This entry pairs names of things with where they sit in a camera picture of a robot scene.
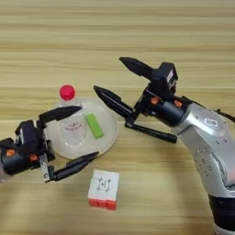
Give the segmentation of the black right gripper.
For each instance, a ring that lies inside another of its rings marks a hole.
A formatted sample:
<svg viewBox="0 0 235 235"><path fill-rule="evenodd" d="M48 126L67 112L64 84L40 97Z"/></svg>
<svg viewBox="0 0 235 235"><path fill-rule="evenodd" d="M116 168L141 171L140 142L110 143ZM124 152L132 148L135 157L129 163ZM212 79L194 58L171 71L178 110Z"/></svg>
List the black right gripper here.
<svg viewBox="0 0 235 235"><path fill-rule="evenodd" d="M152 68L137 59L120 57L119 60L133 73L151 79ZM168 127L176 127L187 110L187 104L175 97L162 99L158 95L145 89L140 99L132 109L113 92L99 86L94 86L98 97L113 111L121 115L129 124L133 125L139 115L154 117Z"/></svg>

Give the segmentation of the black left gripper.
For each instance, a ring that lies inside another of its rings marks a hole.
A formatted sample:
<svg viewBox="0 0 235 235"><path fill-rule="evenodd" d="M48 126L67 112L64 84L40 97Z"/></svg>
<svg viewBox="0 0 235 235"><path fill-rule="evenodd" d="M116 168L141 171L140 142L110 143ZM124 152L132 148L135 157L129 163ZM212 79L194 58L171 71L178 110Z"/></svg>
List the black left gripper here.
<svg viewBox="0 0 235 235"><path fill-rule="evenodd" d="M65 119L80 111L80 106L57 107L39 115L39 122L45 126L53 120ZM11 138L0 141L0 183L10 179L13 175L23 173L27 170L40 168L44 176L44 181L60 181L75 173L79 173L91 161L97 158L99 152L92 152L78 157L66 163L58 171L48 167L48 162L55 159L54 150L50 140L39 140L29 142L14 142Z"/></svg>

